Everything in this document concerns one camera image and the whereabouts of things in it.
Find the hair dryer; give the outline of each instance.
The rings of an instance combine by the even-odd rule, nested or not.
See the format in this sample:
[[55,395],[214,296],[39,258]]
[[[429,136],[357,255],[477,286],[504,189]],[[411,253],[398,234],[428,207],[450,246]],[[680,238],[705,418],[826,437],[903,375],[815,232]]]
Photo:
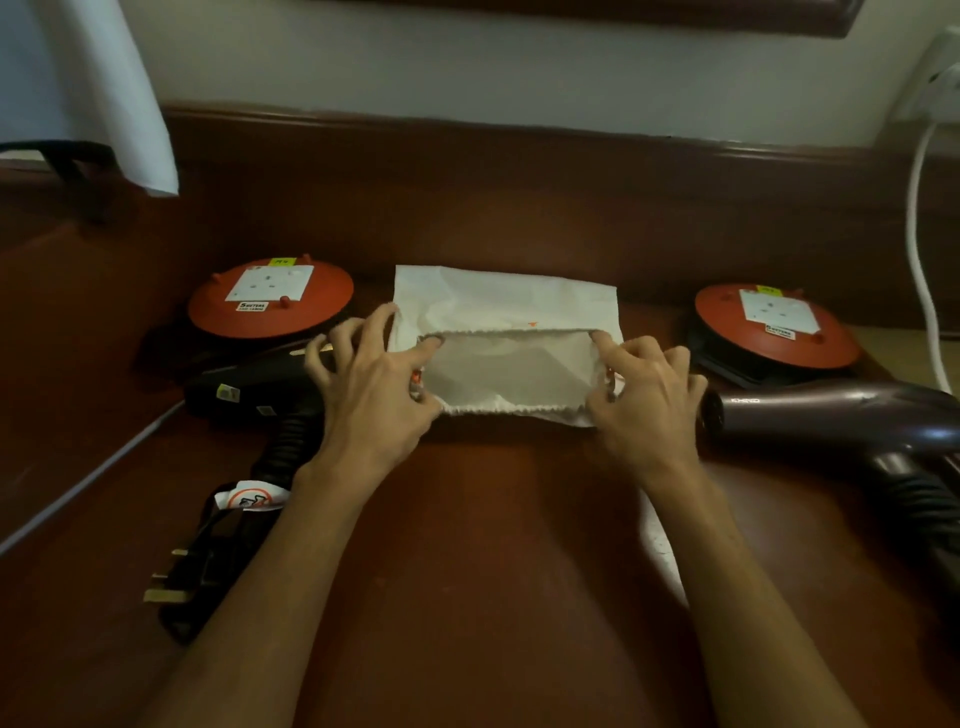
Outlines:
[[842,448],[872,469],[870,495],[919,544],[960,625],[960,497],[912,455],[960,452],[960,401],[903,382],[836,379],[708,392],[701,410],[719,441]]

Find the sticker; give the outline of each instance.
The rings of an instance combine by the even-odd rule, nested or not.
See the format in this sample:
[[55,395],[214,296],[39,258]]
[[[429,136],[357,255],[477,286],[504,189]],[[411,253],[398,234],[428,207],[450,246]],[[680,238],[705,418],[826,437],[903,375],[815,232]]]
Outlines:
[[240,401],[240,390],[229,384],[221,384],[217,387],[217,399],[237,403]]
[[290,491],[262,480],[240,480],[232,491],[216,493],[213,499],[217,507],[243,508],[245,511],[273,511],[282,508],[290,497]]
[[772,327],[767,324],[766,331],[767,333],[772,333],[774,336],[782,336],[784,339],[790,339],[790,341],[797,340],[797,332],[791,331],[789,328]]
[[743,304],[743,315],[747,321],[803,333],[816,333],[820,330],[817,317],[813,315],[813,309],[806,301],[770,296],[741,288],[740,302]]
[[313,275],[312,265],[252,265],[237,279],[226,301],[299,301]]

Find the left hand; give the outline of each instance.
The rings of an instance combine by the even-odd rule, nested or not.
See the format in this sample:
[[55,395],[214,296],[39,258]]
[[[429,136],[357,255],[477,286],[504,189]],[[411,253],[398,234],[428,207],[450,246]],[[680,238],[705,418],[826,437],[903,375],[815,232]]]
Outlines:
[[349,319],[330,332],[336,374],[320,360],[327,341],[323,334],[310,342],[304,358],[326,408],[324,443],[315,461],[340,474],[359,475],[367,484],[366,497],[414,450],[441,412],[429,392],[420,401],[410,397],[410,376],[443,342],[428,338],[406,352],[387,353],[384,329],[396,311],[395,303],[384,303],[370,318]]

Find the power socket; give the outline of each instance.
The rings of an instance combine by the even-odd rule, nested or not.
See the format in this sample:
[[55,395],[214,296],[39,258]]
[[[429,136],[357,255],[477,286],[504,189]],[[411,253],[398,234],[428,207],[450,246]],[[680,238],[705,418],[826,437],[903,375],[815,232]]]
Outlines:
[[890,118],[960,123],[960,27],[945,28],[933,39]]

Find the paper bag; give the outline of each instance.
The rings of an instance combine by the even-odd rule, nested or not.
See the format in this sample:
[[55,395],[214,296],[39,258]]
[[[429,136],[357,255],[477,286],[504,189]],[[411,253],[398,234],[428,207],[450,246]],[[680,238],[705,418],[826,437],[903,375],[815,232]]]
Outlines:
[[423,386],[448,414],[533,415],[590,426],[605,369],[588,333],[620,333],[616,289],[578,280],[397,266],[389,351],[440,334]]

